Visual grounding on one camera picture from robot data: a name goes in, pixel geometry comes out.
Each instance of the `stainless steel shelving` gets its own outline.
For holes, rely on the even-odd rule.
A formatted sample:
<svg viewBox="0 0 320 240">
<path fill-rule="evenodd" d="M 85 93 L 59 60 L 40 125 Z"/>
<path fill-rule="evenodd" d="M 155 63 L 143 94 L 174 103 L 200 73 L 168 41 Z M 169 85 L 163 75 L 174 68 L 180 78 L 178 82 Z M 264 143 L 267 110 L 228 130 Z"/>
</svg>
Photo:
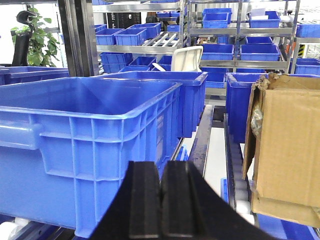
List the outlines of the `stainless steel shelving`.
<svg viewBox="0 0 320 240">
<path fill-rule="evenodd" d="M 295 16 L 292 27 L 279 27 L 279 28 L 249 28 L 246 21 L 242 21 L 243 3 L 250 2 L 284 2 L 284 14 L 288 11 L 288 2 L 296 2 Z M 213 37 L 213 36 L 229 36 L 235 37 L 234 43 L 234 56 L 233 60 L 219 61 L 219 60 L 203 60 L 200 65 L 220 67 L 220 68 L 258 68 L 258 69 L 276 69 L 282 70 L 285 73 L 289 71 L 290 59 L 293 53 L 293 42 L 297 28 L 298 13 L 301 0 L 189 0 L 188 2 L 188 39 L 189 45 L 192 43 L 194 37 Z M 238 3 L 237 21 L 236 24 L 232 23 L 232 27 L 228 28 L 200 28 L 198 4 L 217 4 L 217 3 Z M 280 61 L 243 61 L 239 60 L 239 46 L 241 37 L 280 37 L 279 46 L 281 46 Z M 289 40 L 289 52 L 285 53 L 284 49 L 287 47 L 287 40 Z"/>
</svg>

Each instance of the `crate rim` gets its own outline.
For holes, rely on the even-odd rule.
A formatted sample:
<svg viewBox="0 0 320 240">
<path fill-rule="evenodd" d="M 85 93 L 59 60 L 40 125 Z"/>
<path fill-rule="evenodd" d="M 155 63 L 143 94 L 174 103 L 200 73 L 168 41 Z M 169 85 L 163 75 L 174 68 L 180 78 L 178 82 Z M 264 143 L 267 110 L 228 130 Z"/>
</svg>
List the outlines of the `crate rim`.
<svg viewBox="0 0 320 240">
<path fill-rule="evenodd" d="M 91 79 L 91 77 L 62 77 L 57 79 L 48 79 L 48 80 L 41 80 L 41 81 L 35 81 L 35 82 L 25 82 L 25 83 L 17 83 L 17 84 L 10 84 L 10 85 L 3 85 L 1 86 L 4 88 L 17 88 L 22 85 L 37 85 L 41 84 L 44 81 L 65 81 L 65 80 L 78 80 L 78 79 Z M 112 78 L 99 78 L 100 80 L 108 80 L 108 81 L 118 81 L 118 79 L 112 79 Z M 123 113 L 123 114 L 115 114 L 115 115 L 109 115 L 109 114 L 92 114 L 92 113 L 86 113 L 86 112 L 72 112 L 72 111 L 60 111 L 60 110 L 49 110 L 49 109 L 36 109 L 36 108 L 28 108 L 28 107 L 17 107 L 17 106 L 3 106 L 0 105 L 0 112 L 6 112 L 6 113 L 23 113 L 23 114 L 41 114 L 46 116 L 59 116 L 59 117 L 73 117 L 73 118 L 82 118 L 82 119 L 97 119 L 97 120 L 125 120 L 125 119 L 131 119 L 139 116 L 143 111 L 148 109 L 150 106 L 153 106 L 159 100 L 165 98 L 168 94 L 174 92 L 176 89 L 179 89 L 180 86 L 182 86 L 182 83 L 179 82 L 169 82 L 169 81 L 162 81 L 162 80 L 127 80 L 131 82 L 165 82 L 170 83 L 172 86 L 170 86 L 168 89 L 163 91 L 162 93 L 154 96 L 153 98 L 149 99 L 148 101 L 142 103 L 141 105 L 137 106 L 136 108 Z"/>
</svg>

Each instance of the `blue bin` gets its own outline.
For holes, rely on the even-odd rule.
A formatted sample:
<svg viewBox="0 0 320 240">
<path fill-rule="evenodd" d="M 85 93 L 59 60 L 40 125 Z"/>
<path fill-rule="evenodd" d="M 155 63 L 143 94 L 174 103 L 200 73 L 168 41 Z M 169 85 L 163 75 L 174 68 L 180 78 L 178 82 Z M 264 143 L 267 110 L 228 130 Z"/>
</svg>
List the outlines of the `blue bin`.
<svg viewBox="0 0 320 240">
<path fill-rule="evenodd" d="M 95 33 L 96 44 L 98 45 L 115 45 L 115 34 L 120 33 L 123 28 L 106 28 Z"/>
<path fill-rule="evenodd" d="M 123 72 L 131 72 L 131 71 L 150 71 L 150 67 L 148 66 L 125 66 L 122 68 L 119 73 Z"/>
<path fill-rule="evenodd" d="M 264 74 L 266 71 L 259 68 L 237 68 L 237 73 L 248 73 L 248 74 Z"/>
<path fill-rule="evenodd" d="M 316 58 L 297 58 L 294 73 L 320 75 L 320 60 Z"/>
<path fill-rule="evenodd" d="M 298 38 L 320 38 L 320 24 L 298 24 L 296 36 Z"/>
<path fill-rule="evenodd" d="M 129 161 L 162 174 L 180 86 L 73 77 L 0 87 L 0 213 L 89 238 Z"/>
<path fill-rule="evenodd" d="M 203 16 L 204 29 L 226 29 L 228 27 L 229 13 L 207 13 Z"/>
<path fill-rule="evenodd" d="M 103 71 L 106 74 L 111 74 L 111 73 L 117 73 L 124 67 L 128 66 L 127 63 L 108 63 L 108 64 L 102 64 L 103 66 Z"/>
<path fill-rule="evenodd" d="M 132 62 L 132 53 L 103 52 L 100 54 L 103 64 L 129 64 Z"/>
<path fill-rule="evenodd" d="M 231 44 L 203 44 L 202 60 L 232 60 L 234 46 Z"/>
<path fill-rule="evenodd" d="M 117 45 L 140 46 L 147 40 L 147 30 L 142 28 L 128 28 L 116 33 Z"/>
<path fill-rule="evenodd" d="M 99 31 L 101 31 L 103 29 L 107 29 L 107 24 L 94 25 L 95 32 L 99 32 Z"/>
<path fill-rule="evenodd" d="M 171 65 L 171 61 L 172 61 L 172 55 L 165 55 L 159 60 L 158 64 Z"/>
<path fill-rule="evenodd" d="M 247 36 L 245 38 L 246 44 L 273 44 L 269 36 Z"/>
<path fill-rule="evenodd" d="M 171 13 L 169 11 L 157 11 L 156 12 L 156 16 L 158 18 L 170 18 L 171 17 Z"/>
<path fill-rule="evenodd" d="M 147 66 L 153 67 L 153 63 L 157 61 L 156 57 L 151 56 L 138 56 L 133 62 L 129 64 L 129 66 Z"/>
<path fill-rule="evenodd" d="M 10 71 L 7 68 L 0 68 L 0 86 L 5 85 L 6 84 L 6 79 L 5 79 L 5 75 L 9 74 Z"/>
<path fill-rule="evenodd" d="M 278 61 L 280 50 L 275 44 L 246 44 L 240 46 L 240 57 L 247 61 Z"/>
<path fill-rule="evenodd" d="M 115 79 L 162 80 L 182 83 L 179 94 L 178 137 L 191 138 L 205 105 L 206 72 L 132 71 L 107 76 Z"/>
<path fill-rule="evenodd" d="M 265 15 L 268 15 L 267 20 L 252 20 L 249 19 L 249 26 L 252 29 L 277 29 L 280 24 L 280 17 L 276 11 L 266 11 Z"/>
<path fill-rule="evenodd" d="M 201 67 L 202 72 L 207 72 L 205 87 L 214 89 L 223 89 L 225 87 L 225 76 L 228 68 Z"/>
<path fill-rule="evenodd" d="M 4 75 L 4 83 L 6 85 L 69 77 L 69 70 L 67 68 L 12 66 L 6 69 L 9 70 L 9 73 Z"/>
<path fill-rule="evenodd" d="M 174 25 L 168 25 L 166 26 L 167 32 L 180 32 L 180 25 L 174 24 Z"/>
<path fill-rule="evenodd" d="M 128 29 L 146 29 L 146 39 L 153 39 L 161 32 L 161 23 L 135 24 Z"/>
<path fill-rule="evenodd" d="M 160 67 L 162 67 L 166 72 L 170 72 L 171 71 L 171 64 L 159 64 Z M 160 72 L 157 68 L 153 68 L 151 71 L 156 71 L 156 72 Z"/>
<path fill-rule="evenodd" d="M 227 13 L 228 14 L 228 24 L 231 23 L 232 8 L 205 8 L 202 11 L 202 15 L 216 14 L 216 13 Z"/>
</svg>

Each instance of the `stacked blue crates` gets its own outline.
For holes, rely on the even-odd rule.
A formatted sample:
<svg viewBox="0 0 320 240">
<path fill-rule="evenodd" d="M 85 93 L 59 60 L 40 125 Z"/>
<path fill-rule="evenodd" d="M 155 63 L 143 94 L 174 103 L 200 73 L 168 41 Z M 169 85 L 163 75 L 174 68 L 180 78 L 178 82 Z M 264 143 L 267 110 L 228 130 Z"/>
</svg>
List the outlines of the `stacked blue crates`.
<svg viewBox="0 0 320 240">
<path fill-rule="evenodd" d="M 100 54 L 105 73 L 117 73 L 132 62 L 132 53 L 103 52 Z"/>
<path fill-rule="evenodd" d="M 0 213 L 89 238 L 129 161 L 162 174 L 177 146 L 180 88 L 94 77 L 1 86 Z"/>
</svg>

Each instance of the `storage rack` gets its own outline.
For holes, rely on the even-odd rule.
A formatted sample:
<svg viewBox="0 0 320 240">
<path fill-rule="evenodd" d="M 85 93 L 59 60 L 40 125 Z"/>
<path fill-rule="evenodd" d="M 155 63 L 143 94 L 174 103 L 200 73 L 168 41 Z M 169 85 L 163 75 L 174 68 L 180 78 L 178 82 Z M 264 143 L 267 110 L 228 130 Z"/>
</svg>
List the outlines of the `storage rack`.
<svg viewBox="0 0 320 240">
<path fill-rule="evenodd" d="M 313 44 L 313 45 L 320 45 L 320 38 L 316 37 L 295 37 L 295 48 L 294 48 L 294 54 L 293 54 L 293 60 L 292 60 L 292 67 L 291 67 L 291 74 L 295 73 L 296 65 L 297 65 L 297 58 L 299 54 L 299 47 L 301 44 Z"/>
<path fill-rule="evenodd" d="M 123 0 L 111 0 L 114 4 L 95 5 L 94 13 L 131 13 L 131 12 L 160 12 L 160 11 L 180 11 L 184 12 L 185 1 L 151 3 L 150 1 L 130 1 L 125 5 L 118 5 L 117 2 Z M 177 18 L 165 18 L 162 21 L 171 21 Z M 119 52 L 119 53 L 135 53 L 135 54 L 173 54 L 176 49 L 182 48 L 186 44 L 184 34 L 184 15 L 180 14 L 179 33 L 162 32 L 155 38 L 148 40 L 142 46 L 127 45 L 97 45 L 97 51 L 101 52 Z"/>
<path fill-rule="evenodd" d="M 283 70 L 288 73 L 290 59 L 293 52 L 293 42 L 297 28 L 298 13 L 301 0 L 260 0 L 259 2 L 285 2 L 284 14 L 287 14 L 290 1 L 296 1 L 295 17 L 292 27 L 282 28 L 248 28 L 247 21 L 242 21 L 243 3 L 257 2 L 256 0 L 189 0 L 188 1 L 188 33 L 189 44 L 192 44 L 194 37 L 212 37 L 212 36 L 229 36 L 235 37 L 233 60 L 202 60 L 201 66 L 218 67 L 218 68 L 252 68 L 252 69 L 275 69 Z M 201 23 L 199 19 L 198 4 L 220 4 L 220 3 L 237 3 L 237 21 L 235 26 L 228 28 L 198 28 Z M 247 61 L 238 60 L 240 37 L 280 37 L 279 49 L 281 52 L 280 61 Z M 286 53 L 287 40 L 289 43 L 289 52 Z"/>
</svg>

